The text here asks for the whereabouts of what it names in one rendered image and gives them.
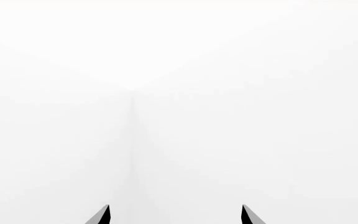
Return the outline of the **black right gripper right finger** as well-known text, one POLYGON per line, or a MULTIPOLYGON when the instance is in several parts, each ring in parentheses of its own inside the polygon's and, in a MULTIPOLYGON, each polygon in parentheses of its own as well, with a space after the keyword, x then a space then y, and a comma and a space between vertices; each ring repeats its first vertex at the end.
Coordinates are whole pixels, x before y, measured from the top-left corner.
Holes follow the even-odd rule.
POLYGON ((242 224, 266 224, 247 205, 242 205, 241 221, 242 224))

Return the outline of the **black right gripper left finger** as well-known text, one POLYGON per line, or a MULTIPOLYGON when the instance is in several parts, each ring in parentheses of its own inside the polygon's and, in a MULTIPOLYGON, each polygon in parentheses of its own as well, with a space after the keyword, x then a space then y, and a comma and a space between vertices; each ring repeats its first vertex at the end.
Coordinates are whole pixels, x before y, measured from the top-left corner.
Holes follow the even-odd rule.
POLYGON ((103 206, 85 224, 110 224, 111 214, 109 205, 103 206))

